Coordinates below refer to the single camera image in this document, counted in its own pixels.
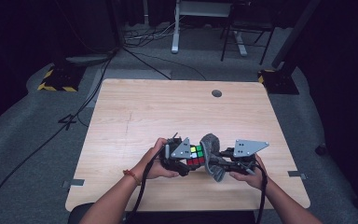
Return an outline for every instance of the table top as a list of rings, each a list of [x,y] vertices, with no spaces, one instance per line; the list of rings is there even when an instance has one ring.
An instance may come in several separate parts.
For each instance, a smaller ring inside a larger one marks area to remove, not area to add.
[[[222,92],[214,97],[212,91]],[[310,199],[300,177],[289,177],[296,165],[263,85],[256,82],[106,79],[89,125],[66,202],[71,211],[98,200],[132,168],[159,137],[175,133],[198,145],[207,133],[220,150],[236,139],[265,141],[257,154],[268,175],[302,206]],[[126,210],[132,210],[139,188]],[[226,174],[215,182],[203,167],[176,178],[147,180],[139,211],[254,210],[260,191]],[[266,200],[265,208],[272,208]]]

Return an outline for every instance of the wire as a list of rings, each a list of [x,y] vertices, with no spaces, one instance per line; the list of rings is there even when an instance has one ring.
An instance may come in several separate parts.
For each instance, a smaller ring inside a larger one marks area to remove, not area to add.
[[[97,90],[100,88],[101,83],[103,81],[103,77],[104,77],[104,73],[106,72],[106,68],[107,66],[110,64],[110,62],[112,61],[112,59],[114,58],[114,56],[116,55],[117,51],[114,51],[113,54],[110,55],[109,60],[107,61],[107,63],[104,63],[104,70],[103,73],[101,75],[101,79],[98,82],[97,87],[95,88],[94,92],[92,93],[92,95],[86,99],[86,101],[83,103],[83,105],[77,110],[77,112],[71,117],[69,118],[69,120],[63,124],[61,126],[61,128],[54,133],[48,140],[46,140],[40,147],[38,147],[36,150],[34,150],[29,156],[27,156],[22,162],[20,162],[6,177],[5,179],[1,182],[0,184],[0,189],[5,185],[5,183],[8,181],[8,179],[13,176],[13,174],[19,170],[24,163],[26,163],[31,157],[33,157],[34,154],[36,154],[38,151],[40,151],[45,145],[47,145],[55,136],[57,136],[57,134],[59,134],[65,127],[66,125],[68,125],[75,117],[77,117],[77,115],[86,107],[86,105],[91,101],[91,99],[94,97],[95,93],[97,92]]]
[[[168,62],[168,63],[176,63],[176,64],[179,64],[179,65],[182,65],[184,67],[187,67],[187,68],[190,68],[190,69],[193,69],[194,71],[196,71],[198,74],[200,74],[200,76],[203,77],[203,79],[205,81],[207,81],[206,77],[197,69],[195,69],[194,67],[191,67],[191,66],[188,66],[188,65],[185,65],[185,64],[182,64],[182,63],[177,63],[177,62],[173,62],[173,61],[170,61],[170,60],[166,60],[166,59],[162,59],[162,58],[159,58],[159,57],[155,57],[155,56],[150,56],[150,55],[147,55],[147,54],[143,54],[143,53],[137,53],[137,52],[133,52],[133,54],[140,54],[140,55],[144,55],[145,57],[149,57],[149,58],[155,58],[155,59],[159,59],[159,60],[162,60],[164,62]]]
[[[259,224],[259,223],[261,223],[261,217],[263,216],[264,203],[265,203],[265,200],[266,200],[266,188],[267,188],[268,181],[267,181],[266,171],[261,167],[261,165],[257,164],[256,167],[261,171],[261,175],[263,177],[263,180],[261,182],[260,207],[258,209],[257,222],[256,222],[256,224]]]
[[[162,74],[162,75],[163,75],[164,77],[166,77],[168,80],[172,80],[170,77],[168,77],[167,75],[165,75],[165,74],[163,74],[162,72],[160,72],[157,68],[153,67],[152,65],[146,63],[144,60],[140,59],[138,56],[136,56],[136,55],[135,55],[134,53],[132,53],[131,51],[125,49],[124,47],[123,47],[123,49],[124,49],[125,51],[127,51],[130,55],[132,55],[133,57],[135,57],[136,59],[138,59],[140,62],[144,63],[146,66],[148,66],[148,67],[152,68],[153,70],[155,70],[156,72]]]
[[[141,30],[133,30],[133,31],[129,30],[129,31],[124,31],[124,32],[127,32],[127,33],[131,33],[130,36],[127,37],[126,39],[129,39],[129,38],[132,38],[132,37],[145,37],[145,36],[151,35],[151,34],[148,34],[148,33],[147,33],[147,32],[150,30],[150,27],[147,28],[147,29],[144,29],[144,30],[145,30],[145,31],[144,31],[141,35],[138,33],[138,31],[141,31]]]
[[[83,123],[83,121],[81,121],[81,119],[80,119],[80,117],[79,117],[79,114],[77,114],[77,120],[78,120],[81,124],[83,124],[83,126],[89,127],[89,125],[87,125],[87,124]]]
[[[133,209],[131,211],[131,213],[129,214],[128,218],[126,218],[125,223],[129,224],[131,223],[131,220],[133,219],[133,217],[135,217],[136,215],[136,211],[138,210],[139,204],[141,203],[142,197],[144,196],[144,191],[145,191],[145,187],[146,187],[146,179],[147,176],[149,175],[150,169],[153,166],[153,163],[156,159],[156,157],[159,155],[159,153],[161,152],[161,150],[165,148],[165,145],[162,146],[158,152],[153,156],[153,158],[150,160],[150,162],[147,163],[145,169],[144,169],[144,174],[142,175],[142,184],[141,184],[141,189],[139,190],[139,194],[138,194],[138,199],[136,200],[135,205],[133,206]]]
[[[125,43],[124,43],[124,46],[127,47],[127,48],[138,48],[138,47],[144,47],[146,46],[147,44],[149,44],[150,42],[154,41],[154,40],[160,40],[160,39],[163,39],[165,37],[167,37],[168,35],[173,35],[173,33],[169,33],[169,34],[164,34],[166,31],[172,29],[172,27],[175,25],[175,22],[173,22],[172,24],[170,24],[167,28],[163,28],[164,30],[162,32],[159,32],[159,34],[157,34],[156,32],[156,28],[154,30],[153,33],[151,34],[146,34],[147,31],[149,31],[150,29],[146,30],[146,32],[144,32],[142,35],[136,35],[136,36],[130,36],[128,38],[125,38],[124,36],[124,39],[125,39]],[[138,41],[138,44],[131,44],[131,43],[127,43],[127,40],[133,40],[133,39],[139,39]]]

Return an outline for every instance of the rubik's cube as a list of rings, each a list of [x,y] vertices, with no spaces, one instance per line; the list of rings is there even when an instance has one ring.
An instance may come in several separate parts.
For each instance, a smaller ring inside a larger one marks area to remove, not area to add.
[[[205,164],[205,157],[201,146],[190,146],[191,158],[186,159],[186,163],[190,167],[200,167]]]

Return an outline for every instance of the table leg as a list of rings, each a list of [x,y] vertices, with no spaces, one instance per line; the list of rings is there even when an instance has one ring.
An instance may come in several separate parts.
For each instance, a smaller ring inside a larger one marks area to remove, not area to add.
[[[173,31],[173,40],[172,40],[172,53],[177,53],[179,51],[179,15],[180,15],[180,0],[176,0],[176,9],[175,9],[175,30]]]
[[[242,32],[233,31],[235,41],[237,42],[238,49],[240,50],[241,56],[245,57],[248,55],[248,52],[246,51],[245,46],[243,45],[242,41]]]

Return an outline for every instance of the hand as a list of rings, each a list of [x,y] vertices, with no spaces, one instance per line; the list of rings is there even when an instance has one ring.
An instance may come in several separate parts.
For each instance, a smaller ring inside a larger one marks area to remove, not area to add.
[[[154,145],[154,147],[151,147],[144,154],[144,156],[141,158],[141,160],[138,162],[138,164],[136,164],[135,167],[133,167],[131,169],[132,172],[135,173],[135,175],[139,177],[139,179],[142,179],[146,165],[150,162],[150,160],[153,159],[154,155],[156,155],[156,153],[165,144],[167,144],[167,140],[164,138],[159,138],[157,140],[156,144]],[[179,176],[179,173],[177,173],[175,171],[166,170],[164,167],[162,167],[162,165],[158,159],[158,156],[157,156],[157,158],[153,162],[153,166],[150,169],[149,174],[147,175],[147,179],[154,179],[154,178],[157,178],[160,176],[171,178],[171,177]]]
[[[257,156],[257,154],[255,155],[255,158],[257,159],[258,163],[263,168],[263,170],[267,173],[266,167],[264,167],[264,164],[261,161],[261,158],[259,156]],[[248,183],[248,185],[250,185],[256,189],[261,189],[261,187],[262,187],[263,176],[261,175],[261,171],[258,168],[255,168],[255,175],[242,175],[237,172],[230,172],[229,175],[234,177],[236,180],[246,181],[246,183]]]

